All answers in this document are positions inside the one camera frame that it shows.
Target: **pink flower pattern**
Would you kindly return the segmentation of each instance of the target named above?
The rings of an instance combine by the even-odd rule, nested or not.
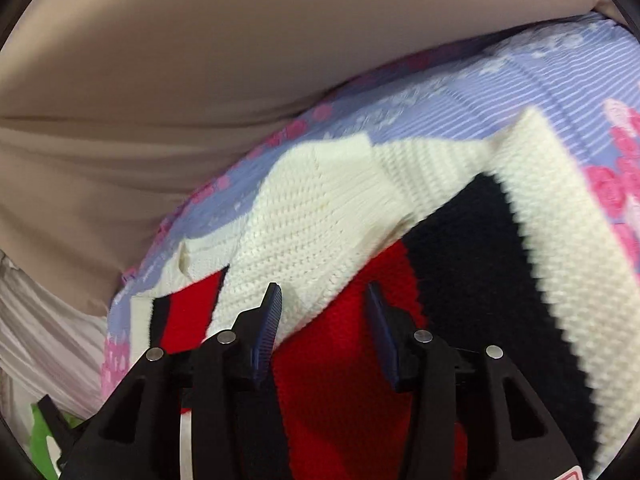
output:
[[[620,243],[625,248],[626,255],[634,266],[637,265],[640,256],[640,242],[638,242],[638,239],[631,227],[627,224],[613,224],[613,230],[616,232]]]
[[[322,121],[326,121],[331,117],[331,114],[334,112],[334,107],[328,103],[319,104],[313,112],[311,112],[311,116],[321,123]]]
[[[258,158],[263,153],[264,153],[264,147],[257,146],[256,148],[252,149],[249,153],[247,153],[246,158],[248,158],[249,160],[252,160],[254,158]]]
[[[275,148],[276,146],[281,145],[283,140],[284,130],[280,130],[279,132],[276,132],[271,137],[269,137],[265,141],[265,145],[269,146],[270,148]]]
[[[613,126],[609,130],[613,138],[613,143],[622,155],[627,158],[640,158],[640,146],[638,142],[629,134],[629,130],[623,126]]]
[[[306,121],[296,119],[289,123],[284,129],[284,138],[286,140],[294,140],[306,133]]]
[[[104,362],[100,369],[102,399],[106,400],[129,371],[129,342],[108,335],[104,340]]]
[[[616,160],[616,165],[622,172],[620,180],[624,191],[640,200],[640,168],[632,160],[624,156],[620,156]]]
[[[636,134],[640,135],[640,114],[633,108],[628,108],[629,124],[636,131]]]
[[[617,174],[605,166],[589,166],[586,168],[591,190],[600,201],[607,215],[617,218],[625,206],[625,189]]]
[[[190,197],[189,202],[199,204],[207,197],[213,195],[217,191],[227,189],[231,185],[228,175],[224,174],[213,182],[207,182],[204,186],[200,186]]]
[[[605,99],[602,103],[605,117],[614,126],[629,126],[629,107],[616,99]]]

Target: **green fabric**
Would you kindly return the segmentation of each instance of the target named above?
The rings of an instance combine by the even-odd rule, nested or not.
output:
[[[31,461],[42,473],[47,480],[58,480],[58,475],[53,467],[53,462],[49,456],[49,448],[47,447],[47,437],[52,436],[47,423],[44,421],[37,404],[31,405],[33,412],[33,431],[31,431]],[[63,413],[66,421],[74,428],[82,423],[82,420]]]

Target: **metal screw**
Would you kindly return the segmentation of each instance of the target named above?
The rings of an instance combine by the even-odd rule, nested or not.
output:
[[[158,361],[164,355],[164,351],[161,348],[153,347],[146,351],[145,357],[148,361]]]
[[[414,339],[418,343],[430,343],[433,341],[433,335],[428,330],[416,330],[414,332]]]
[[[223,330],[218,334],[217,340],[221,345],[228,345],[236,340],[236,333],[233,330]]]
[[[491,359],[500,359],[504,355],[502,348],[496,345],[489,345],[485,352]]]

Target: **black knit fabric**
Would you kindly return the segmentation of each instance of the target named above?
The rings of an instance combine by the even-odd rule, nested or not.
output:
[[[430,329],[459,348],[501,346],[590,471],[597,447],[592,390],[536,289],[500,185],[477,176],[403,241]]]
[[[169,319],[171,310],[171,295],[156,298],[151,311],[151,323],[149,324],[149,346],[160,346],[162,335]]]

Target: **beige fabric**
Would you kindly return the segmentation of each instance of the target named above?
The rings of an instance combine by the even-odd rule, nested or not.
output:
[[[162,216],[323,91],[608,0],[34,0],[0,51],[0,248],[103,314]]]

